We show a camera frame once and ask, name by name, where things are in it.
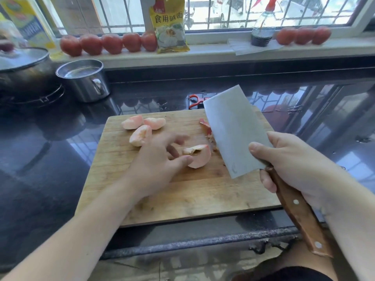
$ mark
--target wooden knife handle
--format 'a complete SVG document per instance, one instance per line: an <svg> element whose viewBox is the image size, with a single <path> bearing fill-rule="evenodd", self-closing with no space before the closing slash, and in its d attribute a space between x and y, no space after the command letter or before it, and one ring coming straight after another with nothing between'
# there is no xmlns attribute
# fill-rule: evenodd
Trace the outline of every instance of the wooden knife handle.
<svg viewBox="0 0 375 281"><path fill-rule="evenodd" d="M302 193L283 181L272 166L266 167L265 170L276 184L278 188L276 194L281 205L295 226L300 230L308 249L317 255L333 257L323 229L312 208L303 198Z"/></svg>

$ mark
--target forearm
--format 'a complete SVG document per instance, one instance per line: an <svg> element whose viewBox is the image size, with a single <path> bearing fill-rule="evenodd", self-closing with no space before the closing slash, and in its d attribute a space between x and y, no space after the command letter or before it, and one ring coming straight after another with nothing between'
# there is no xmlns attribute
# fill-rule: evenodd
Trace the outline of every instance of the forearm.
<svg viewBox="0 0 375 281"><path fill-rule="evenodd" d="M126 180L108 187L3 280L87 280L111 237L138 201Z"/></svg>
<svg viewBox="0 0 375 281"><path fill-rule="evenodd" d="M360 281L375 276L375 195L349 175L328 180L322 212Z"/></svg>

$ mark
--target person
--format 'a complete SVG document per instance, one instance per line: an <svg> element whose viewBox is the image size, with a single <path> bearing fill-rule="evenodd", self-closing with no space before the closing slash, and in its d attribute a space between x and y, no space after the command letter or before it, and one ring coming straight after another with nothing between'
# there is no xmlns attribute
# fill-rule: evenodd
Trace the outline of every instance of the person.
<svg viewBox="0 0 375 281"><path fill-rule="evenodd" d="M268 137L274 148L252 142L251 154L270 162L286 183L300 190L312 207L321 210L358 279L373 280L375 195L298 137L278 132L268 132ZM187 139L186 135L166 132L153 137L117 182L26 257L3 281L87 280L133 206L166 186L192 162L191 156L179 156L172 146L173 143L182 145ZM168 153L175 159L169 160ZM276 191L267 172L261 170L260 179L266 189ZM292 247L282 254L285 256L282 262L268 270L271 275L261 278L337 280L329 259L317 255L306 258L306 246L301 242ZM291 268L297 270L289 276L284 274Z"/></svg>

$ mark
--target countertop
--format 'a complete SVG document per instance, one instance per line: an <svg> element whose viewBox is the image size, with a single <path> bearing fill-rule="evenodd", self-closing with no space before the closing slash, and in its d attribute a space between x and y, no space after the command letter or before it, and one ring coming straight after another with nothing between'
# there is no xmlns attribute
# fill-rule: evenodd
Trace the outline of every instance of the countertop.
<svg viewBox="0 0 375 281"><path fill-rule="evenodd" d="M78 104L69 91L41 108L0 105L0 271L74 214L109 116L183 110L239 84L276 131L296 134L375 193L375 68L112 83ZM119 229L104 259L297 230L281 209Z"/></svg>

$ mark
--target window sill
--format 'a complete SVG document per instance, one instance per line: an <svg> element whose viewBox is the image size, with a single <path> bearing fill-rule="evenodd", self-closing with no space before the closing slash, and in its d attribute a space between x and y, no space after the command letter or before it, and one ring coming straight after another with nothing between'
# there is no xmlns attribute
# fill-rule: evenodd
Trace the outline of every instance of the window sill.
<svg viewBox="0 0 375 281"><path fill-rule="evenodd" d="M357 55L374 55L375 37L332 38L322 45L292 45L278 50L263 51L236 56L228 44L191 45L190 51L179 53L157 54L141 51L137 53L123 52L119 55L102 54L99 56L80 56L71 58L63 55L55 60L57 63L79 59L95 58L104 63L106 69L184 65L199 63L222 63L238 61L270 61L300 58L340 57Z"/></svg>

